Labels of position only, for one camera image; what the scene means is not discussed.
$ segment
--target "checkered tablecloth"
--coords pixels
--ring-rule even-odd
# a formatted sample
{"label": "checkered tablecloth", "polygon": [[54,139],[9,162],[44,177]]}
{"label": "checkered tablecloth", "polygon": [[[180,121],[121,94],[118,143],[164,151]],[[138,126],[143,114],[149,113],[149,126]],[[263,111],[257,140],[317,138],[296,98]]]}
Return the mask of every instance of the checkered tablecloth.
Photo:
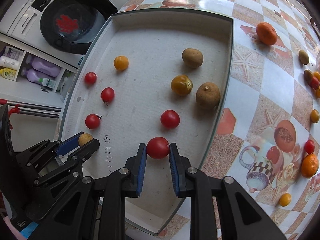
{"label": "checkered tablecloth", "polygon": [[[305,8],[303,14],[286,0],[129,0],[120,11],[159,7],[205,10],[234,19],[235,46],[224,113],[202,170],[216,178],[233,176],[288,239],[297,239],[320,203],[318,176],[306,179],[299,172],[304,143],[314,140],[316,154],[320,144],[320,124],[310,124],[310,112],[320,111],[320,99],[303,79],[305,69],[317,70],[320,48],[310,15]],[[275,28],[278,41],[274,46],[265,46],[257,39],[255,26],[261,21]],[[308,52],[307,66],[299,62],[300,49]],[[275,178],[265,189],[249,191],[248,169],[240,164],[239,154],[244,147],[261,140],[267,129],[275,131],[282,120],[289,120],[295,128],[294,150],[280,152],[282,165],[274,171]],[[245,157],[247,163],[254,162],[254,154],[247,153]],[[277,203],[285,192],[291,193],[292,201],[280,207]],[[189,230],[188,199],[157,237],[126,225],[126,233],[139,240],[185,240],[189,239]]]}

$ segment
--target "washing machine door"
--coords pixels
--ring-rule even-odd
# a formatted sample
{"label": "washing machine door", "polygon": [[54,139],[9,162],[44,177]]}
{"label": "washing machine door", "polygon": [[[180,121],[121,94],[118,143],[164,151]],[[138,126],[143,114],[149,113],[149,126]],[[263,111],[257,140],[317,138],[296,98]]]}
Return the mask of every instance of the washing machine door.
{"label": "washing machine door", "polygon": [[54,0],[42,13],[40,30],[52,47],[83,55],[116,12],[108,0]]}

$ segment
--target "screw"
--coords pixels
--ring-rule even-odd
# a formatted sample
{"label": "screw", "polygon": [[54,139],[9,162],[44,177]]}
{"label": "screw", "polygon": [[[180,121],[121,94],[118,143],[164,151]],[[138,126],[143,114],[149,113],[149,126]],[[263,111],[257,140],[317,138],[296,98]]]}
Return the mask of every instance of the screw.
{"label": "screw", "polygon": [[91,177],[89,177],[89,176],[84,177],[84,178],[82,179],[82,182],[83,182],[84,184],[90,183],[90,182],[91,182]]}
{"label": "screw", "polygon": [[230,176],[226,176],[224,178],[224,181],[228,184],[232,184],[235,180],[233,179],[233,177],[230,177]]}
{"label": "screw", "polygon": [[198,170],[195,167],[189,167],[187,171],[191,174],[195,174]]}
{"label": "screw", "polygon": [[127,174],[129,172],[129,170],[127,168],[121,168],[119,169],[119,173],[120,174]]}

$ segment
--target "red sticker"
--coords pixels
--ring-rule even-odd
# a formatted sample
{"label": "red sticker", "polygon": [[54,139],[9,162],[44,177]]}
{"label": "red sticker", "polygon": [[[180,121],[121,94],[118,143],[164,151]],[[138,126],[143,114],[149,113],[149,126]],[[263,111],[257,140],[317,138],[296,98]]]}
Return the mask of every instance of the red sticker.
{"label": "red sticker", "polygon": [[68,15],[61,14],[61,19],[56,19],[56,25],[59,27],[61,32],[72,33],[74,30],[79,28],[78,20],[71,19]]}

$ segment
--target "potato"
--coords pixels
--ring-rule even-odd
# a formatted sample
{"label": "potato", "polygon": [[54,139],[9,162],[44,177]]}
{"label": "potato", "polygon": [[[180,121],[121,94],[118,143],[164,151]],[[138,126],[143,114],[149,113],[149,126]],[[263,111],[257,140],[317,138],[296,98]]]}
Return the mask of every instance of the potato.
{"label": "potato", "polygon": [[309,64],[309,56],[303,49],[299,51],[299,60],[303,65]]}
{"label": "potato", "polygon": [[202,84],[196,93],[196,102],[203,109],[213,109],[220,102],[220,91],[215,83]]}
{"label": "potato", "polygon": [[90,133],[83,133],[79,136],[78,143],[79,146],[82,147],[87,142],[90,142],[93,139],[92,135]]}
{"label": "potato", "polygon": [[203,62],[203,55],[197,49],[185,49],[182,52],[182,59],[188,67],[198,68]]}

